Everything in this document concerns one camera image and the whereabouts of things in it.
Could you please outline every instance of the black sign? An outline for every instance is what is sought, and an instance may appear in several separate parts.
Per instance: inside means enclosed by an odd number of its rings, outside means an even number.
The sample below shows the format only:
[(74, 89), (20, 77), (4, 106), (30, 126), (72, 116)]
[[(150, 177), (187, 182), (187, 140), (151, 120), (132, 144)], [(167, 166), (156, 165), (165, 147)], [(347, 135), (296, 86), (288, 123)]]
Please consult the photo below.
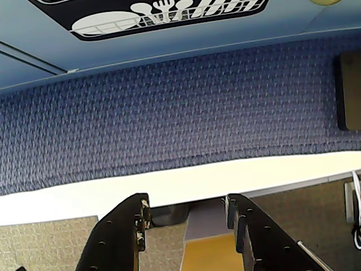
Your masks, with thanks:
[(29, 0), (83, 41), (249, 16), (268, 0)]

